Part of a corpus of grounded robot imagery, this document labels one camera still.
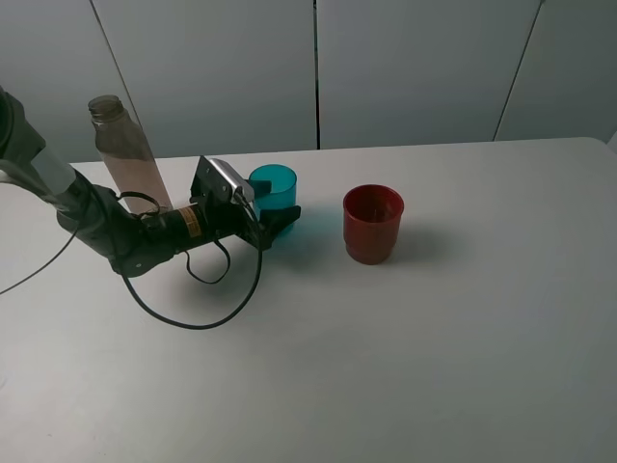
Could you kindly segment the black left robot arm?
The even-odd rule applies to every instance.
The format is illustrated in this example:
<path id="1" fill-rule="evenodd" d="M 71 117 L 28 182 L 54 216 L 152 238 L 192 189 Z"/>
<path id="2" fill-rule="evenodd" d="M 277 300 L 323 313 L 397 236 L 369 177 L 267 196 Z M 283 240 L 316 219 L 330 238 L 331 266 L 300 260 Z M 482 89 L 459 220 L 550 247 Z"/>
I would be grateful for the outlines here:
<path id="1" fill-rule="evenodd" d="M 7 182 L 51 204 L 64 230 L 128 278 L 228 236 L 267 250 L 301 215 L 297 205 L 255 213 L 252 203 L 270 193 L 270 181 L 246 180 L 226 161 L 204 156 L 197 165 L 189 205 L 132 214 L 113 190 L 91 183 L 45 148 L 45 140 L 26 120 L 23 105 L 2 93 L 1 170 Z"/>

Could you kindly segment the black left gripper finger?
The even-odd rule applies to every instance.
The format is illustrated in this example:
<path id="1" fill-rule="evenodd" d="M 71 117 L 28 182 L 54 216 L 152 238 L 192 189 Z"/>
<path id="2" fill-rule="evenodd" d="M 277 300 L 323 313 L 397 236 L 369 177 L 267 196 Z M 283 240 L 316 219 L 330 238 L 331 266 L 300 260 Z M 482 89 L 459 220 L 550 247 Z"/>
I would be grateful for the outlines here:
<path id="1" fill-rule="evenodd" d="M 261 199 L 268 196 L 271 190 L 272 182 L 270 180 L 246 179 L 245 186 L 243 187 L 246 199 Z"/>
<path id="2" fill-rule="evenodd" d="M 258 249 L 270 249 L 274 241 L 301 217 L 301 212 L 298 205 L 261 210 L 258 220 Z"/>

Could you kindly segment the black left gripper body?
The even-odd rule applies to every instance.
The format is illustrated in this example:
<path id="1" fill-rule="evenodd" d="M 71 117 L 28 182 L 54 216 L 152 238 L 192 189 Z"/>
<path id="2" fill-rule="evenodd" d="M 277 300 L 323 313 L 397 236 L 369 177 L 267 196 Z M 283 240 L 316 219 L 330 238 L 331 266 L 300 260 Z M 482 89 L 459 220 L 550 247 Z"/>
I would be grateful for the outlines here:
<path id="1" fill-rule="evenodd" d="M 236 192 L 230 200 L 218 200 L 212 192 L 192 192 L 192 210 L 196 213 L 200 233 L 188 244 L 194 249 L 205 244 L 236 236 L 256 249 L 261 249 L 261 231 L 247 199 Z"/>

